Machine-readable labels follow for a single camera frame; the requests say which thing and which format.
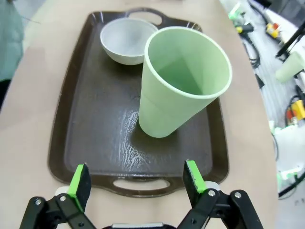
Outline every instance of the brown tray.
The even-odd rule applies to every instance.
[[[228,157],[219,101],[215,100],[165,138],[146,135],[138,124],[142,64],[126,66],[107,56],[100,42],[102,27],[131,12],[157,14],[157,27],[184,26],[150,8],[128,12],[94,12],[81,31],[61,90],[49,152],[51,173],[70,182],[78,164],[86,162],[92,185],[129,197],[157,197],[183,188],[186,159],[195,160],[205,180],[221,182]],[[117,179],[164,179],[169,186],[130,190]]]

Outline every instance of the tray rim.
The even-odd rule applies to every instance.
[[[150,11],[150,10],[153,10],[154,13],[158,12],[156,11],[155,9],[151,9],[151,8],[138,8],[139,10],[142,10],[144,9],[144,11]],[[79,51],[78,50],[78,47],[81,46],[80,45],[80,42],[81,42],[81,38],[83,37],[83,34],[84,34],[84,31],[86,29],[86,26],[88,26],[88,23],[91,22],[91,26],[93,27],[93,29],[91,30],[91,34],[90,36],[88,36],[88,39],[86,40],[86,45],[85,45],[85,48],[83,47],[84,49],[84,52],[83,52],[83,56],[82,56],[82,61],[85,59],[85,56],[86,56],[86,52],[87,52],[87,45],[89,44],[89,41],[90,39],[92,38],[92,34],[94,33],[94,27],[96,24],[94,23],[97,23],[96,22],[96,15],[100,15],[101,13],[117,13],[118,15],[119,14],[122,14],[122,16],[124,17],[124,14],[126,12],[124,11],[94,11],[92,13],[90,13],[88,15],[88,17],[86,18],[85,22],[84,22],[84,25],[80,31],[80,34],[79,34],[79,37],[77,39],[77,42],[75,44],[75,47],[74,47],[74,50],[71,54],[71,59],[69,61],[69,64],[67,66],[67,70],[66,70],[66,73],[65,73],[65,76],[64,76],[64,80],[62,82],[62,86],[61,86],[61,92],[60,92],[60,95],[62,94],[62,91],[66,85],[66,81],[67,81],[67,74],[69,73],[70,71],[70,68],[71,68],[71,65],[72,65],[72,60],[73,58],[75,57],[76,54],[78,54],[77,52]],[[180,19],[174,19],[174,18],[169,18],[171,20],[179,20],[179,21],[185,21],[185,20],[180,20]],[[73,104],[73,98],[72,98],[72,102],[71,102],[71,107],[70,107],[70,112],[71,112],[71,108],[72,108],[72,104]],[[73,172],[71,172],[70,170],[67,169],[67,167],[65,166],[64,164],[64,152],[65,150],[63,150],[63,153],[61,153],[60,155],[62,155],[62,160],[61,161],[57,161],[57,163],[53,163],[52,161],[52,157],[54,154],[51,153],[51,149],[52,149],[52,142],[53,142],[53,139],[54,139],[54,129],[55,129],[55,123],[57,121],[57,116],[58,116],[58,111],[59,111],[59,107],[61,105],[61,96],[59,96],[59,99],[58,99],[58,102],[57,102],[57,106],[56,106],[56,112],[55,112],[55,115],[54,115],[54,120],[53,120],[53,123],[52,123],[52,130],[51,130],[51,137],[50,137],[50,144],[49,144],[49,150],[48,150],[48,169],[51,173],[51,175],[58,181],[62,182],[62,183],[70,183],[71,181],[71,178],[73,176]],[[216,105],[218,106],[219,108],[219,115],[220,115],[220,119],[221,119],[221,125],[222,125],[222,129],[223,129],[223,132],[222,132],[222,137],[223,138],[223,141],[224,141],[224,145],[225,145],[225,156],[226,156],[226,163],[225,163],[225,170],[226,170],[226,174],[224,175],[219,175],[216,173],[216,175],[212,174],[214,171],[216,170],[219,170],[219,165],[216,163],[217,161],[217,158],[215,158],[215,153],[213,153],[213,147],[212,147],[212,169],[211,171],[209,172],[209,174],[203,176],[203,179],[204,180],[213,180],[214,182],[216,183],[221,183],[222,181],[224,181],[226,179],[226,177],[228,176],[229,174],[229,156],[228,156],[228,149],[227,149],[227,140],[226,140],[226,136],[225,136],[225,126],[224,126],[224,121],[223,121],[223,112],[222,112],[222,109],[221,109],[221,104],[220,104],[220,100],[219,98],[217,98],[216,100],[214,100],[210,105],[208,105],[206,107],[207,110],[211,109],[211,105]],[[210,115],[209,115],[209,111],[207,111],[207,114],[208,114],[208,120],[209,120],[209,129],[210,129],[210,135],[211,135],[211,126],[210,125]],[[131,189],[125,189],[125,188],[120,188],[118,186],[115,186],[113,184],[113,182],[117,179],[125,179],[125,180],[132,180],[132,181],[135,181],[135,180],[157,180],[157,179],[163,179],[163,180],[166,180],[167,182],[169,182],[169,186],[168,187],[165,187],[165,188],[161,188],[161,189],[154,189],[154,190],[139,190],[139,191],[136,191],[135,190],[131,190]],[[159,197],[159,196],[164,196],[164,195],[167,195],[167,194],[170,194],[170,193],[173,193],[179,189],[182,189],[184,188],[184,184],[183,184],[183,181],[182,181],[182,177],[165,177],[165,176],[159,176],[159,177],[156,177],[154,175],[153,178],[150,178],[149,175],[145,175],[145,176],[142,176],[142,177],[122,177],[122,176],[109,176],[109,175],[91,175],[91,183],[92,183],[92,186],[93,187],[99,187],[99,188],[102,188],[102,189],[105,189],[105,190],[108,190],[110,192],[114,192],[116,194],[119,194],[119,195],[123,195],[123,196],[128,196],[128,197],[135,197],[135,198],[147,198],[147,197]],[[104,186],[104,185],[100,185],[99,183],[105,183],[105,184],[109,184],[109,187],[107,186]]]

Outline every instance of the table surface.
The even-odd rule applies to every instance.
[[[219,1],[55,0],[52,4],[46,3],[48,10],[20,62],[0,115],[0,194],[3,197],[0,224],[3,228],[20,225],[31,197],[49,199],[63,186],[49,172],[48,150],[62,82],[86,17],[92,11],[139,6],[198,23],[227,53],[233,67],[233,81],[220,101],[230,169],[220,186],[225,193],[235,189],[247,191],[264,228],[274,228],[277,185],[272,137],[247,54]],[[86,214],[99,228],[114,222],[162,221],[177,226],[189,209],[185,190],[160,198],[136,199],[93,188]],[[225,227],[220,220],[213,219],[207,228]]]

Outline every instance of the tray handle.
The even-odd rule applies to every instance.
[[[168,186],[164,188],[159,189],[152,189],[152,190],[134,190],[134,189],[127,189],[123,187],[116,186],[114,182],[121,178],[111,178],[107,179],[107,185],[104,185],[106,189],[108,189],[111,192],[114,192],[116,194],[127,196],[127,197],[134,197],[134,198],[153,198],[153,197],[160,197],[164,196],[170,193],[173,193],[174,191],[183,188],[182,179],[180,178],[169,178],[169,177],[161,177],[160,179],[165,180],[168,182]]]
[[[149,12],[158,15],[159,17],[161,17],[161,23],[156,26],[160,26],[160,27],[162,27],[162,25],[165,23],[166,19],[168,18],[164,13],[148,7],[138,7],[138,8],[130,9],[125,12],[125,17],[128,18],[130,14],[137,12]]]

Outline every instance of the tray handle cutout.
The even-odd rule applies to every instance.
[[[160,11],[147,7],[139,7],[128,10],[125,12],[125,17],[144,19],[156,26],[162,26],[167,18],[167,16]]]
[[[181,189],[180,178],[161,177],[160,179],[128,179],[117,178],[108,179],[107,189],[112,192],[135,198],[153,198],[170,194]]]

